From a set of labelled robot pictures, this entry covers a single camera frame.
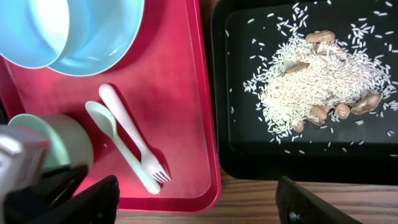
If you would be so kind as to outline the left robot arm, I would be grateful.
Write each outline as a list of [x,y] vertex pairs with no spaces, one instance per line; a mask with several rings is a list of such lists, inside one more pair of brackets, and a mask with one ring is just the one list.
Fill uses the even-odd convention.
[[72,197],[88,164],[58,166],[43,178],[50,142],[24,128],[1,126],[1,223],[80,223]]

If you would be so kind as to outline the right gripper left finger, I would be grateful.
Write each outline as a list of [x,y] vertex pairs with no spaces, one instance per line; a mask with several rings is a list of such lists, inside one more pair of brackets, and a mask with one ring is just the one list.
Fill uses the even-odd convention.
[[119,182],[109,175],[65,203],[32,221],[33,224],[114,224],[120,199]]

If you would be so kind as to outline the light blue bowl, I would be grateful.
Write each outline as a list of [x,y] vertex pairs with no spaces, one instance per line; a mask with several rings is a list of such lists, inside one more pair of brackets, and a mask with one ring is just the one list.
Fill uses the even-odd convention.
[[70,27],[67,0],[1,0],[1,56],[25,68],[55,62]]

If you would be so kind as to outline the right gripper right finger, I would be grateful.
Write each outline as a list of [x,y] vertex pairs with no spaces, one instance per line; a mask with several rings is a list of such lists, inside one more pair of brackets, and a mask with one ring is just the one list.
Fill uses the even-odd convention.
[[278,181],[275,202],[281,224],[361,224],[286,176]]

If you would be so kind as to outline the large light blue plate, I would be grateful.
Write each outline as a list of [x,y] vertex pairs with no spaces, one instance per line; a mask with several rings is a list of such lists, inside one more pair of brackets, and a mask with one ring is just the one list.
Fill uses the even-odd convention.
[[97,75],[117,64],[134,42],[144,15],[144,0],[68,1],[68,40],[49,68],[64,75]]

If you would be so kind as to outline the food scraps rice and nuts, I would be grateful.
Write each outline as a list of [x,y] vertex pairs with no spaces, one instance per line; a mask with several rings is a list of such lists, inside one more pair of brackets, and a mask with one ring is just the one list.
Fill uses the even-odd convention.
[[397,2],[294,2],[286,41],[245,80],[278,141],[379,106],[397,111]]

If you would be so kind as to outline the green saucer plate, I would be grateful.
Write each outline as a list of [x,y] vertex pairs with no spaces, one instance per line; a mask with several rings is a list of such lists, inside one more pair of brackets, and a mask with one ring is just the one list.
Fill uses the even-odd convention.
[[65,165],[93,166],[94,152],[89,135],[79,122],[67,115],[19,114],[8,125],[25,127],[50,141],[44,160],[45,169]]

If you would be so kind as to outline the white plastic spoon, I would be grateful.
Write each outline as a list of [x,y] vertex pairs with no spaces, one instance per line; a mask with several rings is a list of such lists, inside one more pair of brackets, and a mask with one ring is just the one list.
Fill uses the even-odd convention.
[[161,188],[158,182],[144,170],[139,160],[119,137],[116,118],[110,110],[95,101],[87,101],[85,103],[85,108],[97,127],[113,141],[146,190],[151,194],[159,194]]

